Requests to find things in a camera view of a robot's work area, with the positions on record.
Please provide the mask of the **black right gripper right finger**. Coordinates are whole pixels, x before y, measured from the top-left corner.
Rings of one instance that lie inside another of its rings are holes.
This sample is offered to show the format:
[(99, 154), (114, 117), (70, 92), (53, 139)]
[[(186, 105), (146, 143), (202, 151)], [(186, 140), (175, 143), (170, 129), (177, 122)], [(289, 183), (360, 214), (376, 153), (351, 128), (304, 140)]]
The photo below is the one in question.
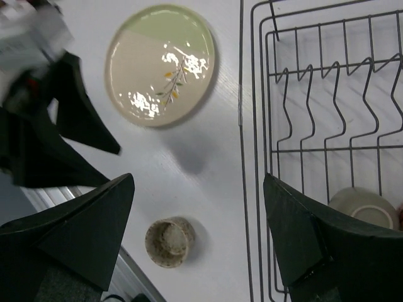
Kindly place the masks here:
[(271, 174), (263, 191), (292, 301), (402, 301), (402, 232), (342, 214)]

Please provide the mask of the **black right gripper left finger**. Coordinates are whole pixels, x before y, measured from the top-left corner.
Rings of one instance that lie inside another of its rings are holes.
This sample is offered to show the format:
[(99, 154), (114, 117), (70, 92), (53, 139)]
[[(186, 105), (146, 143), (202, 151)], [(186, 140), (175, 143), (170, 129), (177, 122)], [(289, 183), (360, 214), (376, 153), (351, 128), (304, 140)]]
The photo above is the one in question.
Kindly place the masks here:
[(1, 226), (1, 301), (100, 301), (109, 289), (132, 207), (124, 174)]

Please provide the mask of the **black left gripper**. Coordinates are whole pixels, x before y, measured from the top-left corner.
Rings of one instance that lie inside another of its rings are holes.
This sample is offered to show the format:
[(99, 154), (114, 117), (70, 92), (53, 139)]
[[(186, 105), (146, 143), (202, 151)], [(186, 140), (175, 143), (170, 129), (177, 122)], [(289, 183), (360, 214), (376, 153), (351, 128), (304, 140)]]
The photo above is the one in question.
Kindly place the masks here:
[(55, 62), (24, 70), (1, 99), (1, 171), (26, 188), (98, 187), (109, 181), (59, 135), (40, 100), (59, 103), (56, 126), (69, 140), (119, 154), (121, 147), (86, 93), (81, 59), (67, 51)]

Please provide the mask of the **grey-green ceramic mug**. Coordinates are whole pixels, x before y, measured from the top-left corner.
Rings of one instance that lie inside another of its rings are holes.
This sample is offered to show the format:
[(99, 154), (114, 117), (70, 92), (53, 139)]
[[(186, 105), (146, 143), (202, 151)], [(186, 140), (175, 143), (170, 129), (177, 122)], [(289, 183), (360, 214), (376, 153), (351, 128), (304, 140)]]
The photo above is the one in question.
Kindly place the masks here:
[(338, 191), (331, 198), (329, 207), (373, 225), (400, 229), (396, 209), (385, 198), (362, 187), (347, 187)]

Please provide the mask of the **speckled beige cup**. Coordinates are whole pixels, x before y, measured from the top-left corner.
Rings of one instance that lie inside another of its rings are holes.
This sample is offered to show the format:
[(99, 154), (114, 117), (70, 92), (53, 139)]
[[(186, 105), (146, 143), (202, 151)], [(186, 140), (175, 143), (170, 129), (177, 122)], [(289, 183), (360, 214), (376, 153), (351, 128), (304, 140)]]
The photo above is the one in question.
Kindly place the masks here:
[(191, 223), (180, 216), (155, 221), (145, 234), (145, 249), (160, 267), (179, 267), (194, 246), (196, 234)]

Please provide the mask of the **pink ceramic mug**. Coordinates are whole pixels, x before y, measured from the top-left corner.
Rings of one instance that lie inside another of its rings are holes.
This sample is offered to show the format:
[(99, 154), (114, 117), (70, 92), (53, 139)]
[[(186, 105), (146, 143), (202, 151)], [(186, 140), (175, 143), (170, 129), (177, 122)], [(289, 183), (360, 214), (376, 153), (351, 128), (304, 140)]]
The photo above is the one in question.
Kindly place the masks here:
[(401, 204), (397, 208), (397, 214), (398, 214), (398, 218), (399, 218), (399, 223), (402, 226), (402, 224), (403, 224), (403, 204)]

